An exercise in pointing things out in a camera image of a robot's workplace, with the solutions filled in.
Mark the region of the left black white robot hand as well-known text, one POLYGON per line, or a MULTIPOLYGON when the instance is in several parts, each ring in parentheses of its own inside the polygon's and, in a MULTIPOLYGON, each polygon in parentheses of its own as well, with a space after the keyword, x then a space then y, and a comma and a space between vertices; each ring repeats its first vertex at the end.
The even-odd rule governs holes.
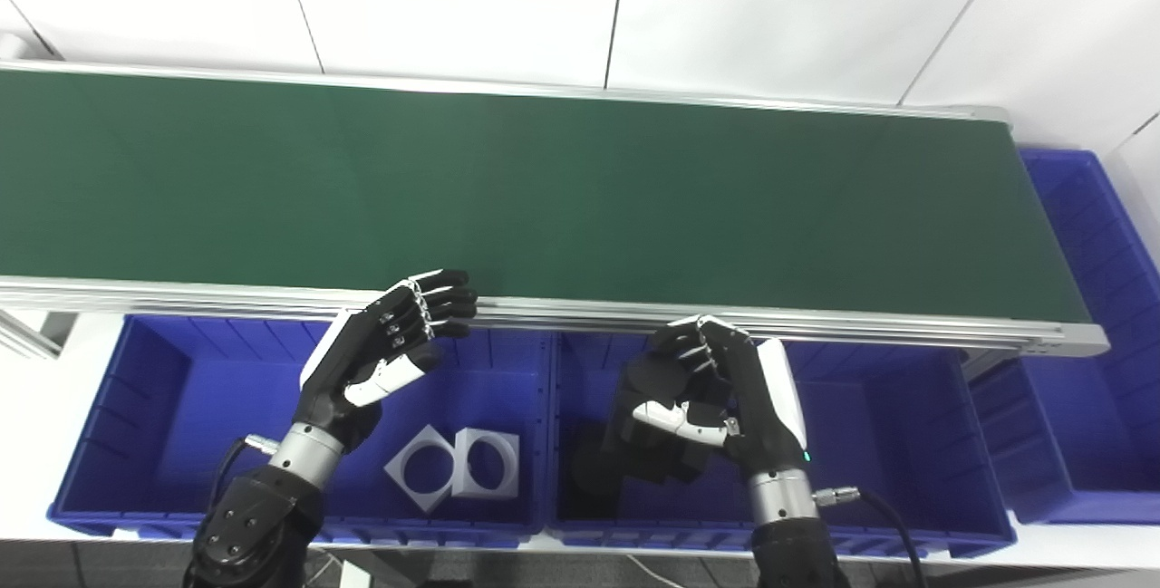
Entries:
POLYGON ((467 273, 438 269, 339 312, 303 368, 293 424, 351 453, 380 423, 382 400, 438 368, 436 341, 467 337, 478 298, 467 273))

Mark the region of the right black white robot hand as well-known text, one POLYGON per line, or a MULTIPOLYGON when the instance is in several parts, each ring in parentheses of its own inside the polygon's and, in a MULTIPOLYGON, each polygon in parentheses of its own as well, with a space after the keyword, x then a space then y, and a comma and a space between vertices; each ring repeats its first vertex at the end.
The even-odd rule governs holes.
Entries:
POLYGON ((717 315, 689 315, 625 368, 635 423, 720 448, 749 479, 807 469, 807 427, 786 344, 717 315))

